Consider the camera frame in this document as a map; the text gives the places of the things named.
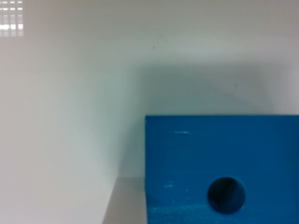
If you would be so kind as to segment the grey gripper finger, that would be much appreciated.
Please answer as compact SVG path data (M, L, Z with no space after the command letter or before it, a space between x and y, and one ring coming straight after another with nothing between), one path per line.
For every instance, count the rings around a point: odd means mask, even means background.
M102 224L148 224L143 177L118 177Z

